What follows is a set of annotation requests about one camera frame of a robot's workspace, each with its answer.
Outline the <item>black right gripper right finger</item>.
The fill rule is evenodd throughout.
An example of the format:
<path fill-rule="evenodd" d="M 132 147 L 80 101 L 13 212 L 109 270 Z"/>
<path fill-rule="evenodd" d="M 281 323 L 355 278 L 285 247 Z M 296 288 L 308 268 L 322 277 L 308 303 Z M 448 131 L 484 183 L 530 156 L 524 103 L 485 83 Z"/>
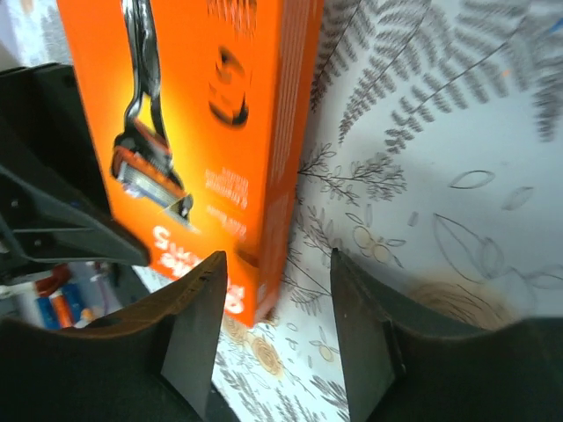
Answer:
<path fill-rule="evenodd" d="M 331 256 L 333 312 L 353 421 L 559 421 L 562 321 L 485 331 Z"/>

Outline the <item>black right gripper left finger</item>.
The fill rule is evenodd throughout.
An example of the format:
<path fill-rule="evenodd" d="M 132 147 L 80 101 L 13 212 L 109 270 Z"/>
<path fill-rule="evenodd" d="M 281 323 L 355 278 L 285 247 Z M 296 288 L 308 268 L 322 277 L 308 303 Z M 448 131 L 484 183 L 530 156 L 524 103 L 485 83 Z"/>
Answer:
<path fill-rule="evenodd" d="M 227 262 L 191 272 L 84 328 L 1 322 L 4 421 L 224 421 L 211 378 Z"/>

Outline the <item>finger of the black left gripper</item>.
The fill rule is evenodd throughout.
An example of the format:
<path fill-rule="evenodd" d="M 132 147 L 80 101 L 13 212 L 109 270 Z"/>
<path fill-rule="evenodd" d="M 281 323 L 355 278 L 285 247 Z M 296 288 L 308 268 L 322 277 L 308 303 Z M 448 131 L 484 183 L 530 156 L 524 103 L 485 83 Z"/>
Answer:
<path fill-rule="evenodd" d="M 2 71 L 1 265 L 149 258 L 111 216 L 73 68 Z"/>

